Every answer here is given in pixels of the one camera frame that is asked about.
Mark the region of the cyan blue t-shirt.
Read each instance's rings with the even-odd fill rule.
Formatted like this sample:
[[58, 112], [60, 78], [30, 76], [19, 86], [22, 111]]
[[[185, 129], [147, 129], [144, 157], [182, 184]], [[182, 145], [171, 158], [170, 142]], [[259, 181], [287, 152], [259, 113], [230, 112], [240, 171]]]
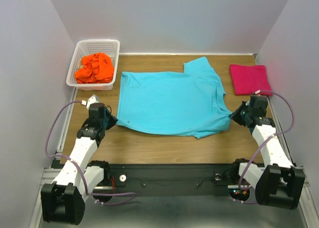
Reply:
[[226, 131], [231, 111], [206, 57], [183, 72], [122, 72], [117, 124], [135, 131], [197, 139]]

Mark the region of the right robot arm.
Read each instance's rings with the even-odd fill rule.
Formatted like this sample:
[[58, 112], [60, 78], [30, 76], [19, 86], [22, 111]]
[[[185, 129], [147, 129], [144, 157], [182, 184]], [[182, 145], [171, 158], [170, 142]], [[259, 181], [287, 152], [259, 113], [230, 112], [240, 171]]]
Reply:
[[285, 154], [278, 139], [284, 132], [277, 131], [274, 120], [266, 116], [267, 107], [268, 98], [262, 90], [257, 90], [229, 116], [249, 129], [258, 144], [255, 155], [262, 155], [265, 166], [261, 170], [253, 158], [236, 159], [229, 177], [242, 191], [254, 189], [257, 204], [294, 210], [298, 207], [306, 176]]

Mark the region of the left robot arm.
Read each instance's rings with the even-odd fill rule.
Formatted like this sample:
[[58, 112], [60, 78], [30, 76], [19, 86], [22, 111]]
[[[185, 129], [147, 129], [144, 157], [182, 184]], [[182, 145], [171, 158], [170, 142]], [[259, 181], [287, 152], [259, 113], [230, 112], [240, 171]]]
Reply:
[[106, 185], [111, 179], [109, 164], [90, 159], [98, 149], [107, 130], [117, 118], [100, 102], [90, 104], [88, 118], [77, 132], [73, 150], [60, 173], [50, 184], [41, 188], [43, 220], [50, 223], [78, 225], [85, 213], [89, 191], [97, 184]]

